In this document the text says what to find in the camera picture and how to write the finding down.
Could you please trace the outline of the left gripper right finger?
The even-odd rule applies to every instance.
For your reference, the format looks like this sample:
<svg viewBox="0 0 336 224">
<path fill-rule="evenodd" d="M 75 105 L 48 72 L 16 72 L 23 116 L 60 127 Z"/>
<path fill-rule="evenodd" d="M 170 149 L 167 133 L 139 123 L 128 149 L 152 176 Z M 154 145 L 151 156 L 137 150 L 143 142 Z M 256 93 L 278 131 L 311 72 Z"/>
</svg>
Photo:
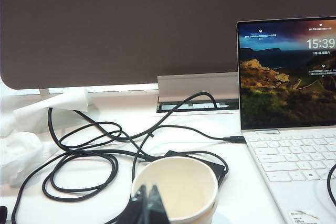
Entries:
<svg viewBox="0 0 336 224">
<path fill-rule="evenodd" d="M 170 224 L 157 185 L 153 185 L 148 197 L 149 223 Z"/>
</svg>

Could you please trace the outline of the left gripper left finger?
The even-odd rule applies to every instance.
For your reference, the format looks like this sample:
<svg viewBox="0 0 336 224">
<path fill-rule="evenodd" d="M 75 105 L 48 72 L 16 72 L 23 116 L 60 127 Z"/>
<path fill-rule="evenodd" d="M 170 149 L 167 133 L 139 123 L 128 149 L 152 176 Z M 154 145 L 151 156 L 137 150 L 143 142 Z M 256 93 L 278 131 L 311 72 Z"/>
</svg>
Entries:
<svg viewBox="0 0 336 224">
<path fill-rule="evenodd" d="M 130 197 L 127 206 L 117 218 L 116 223 L 142 223 L 147 203 L 146 185 L 141 185 L 135 195 Z"/>
</svg>

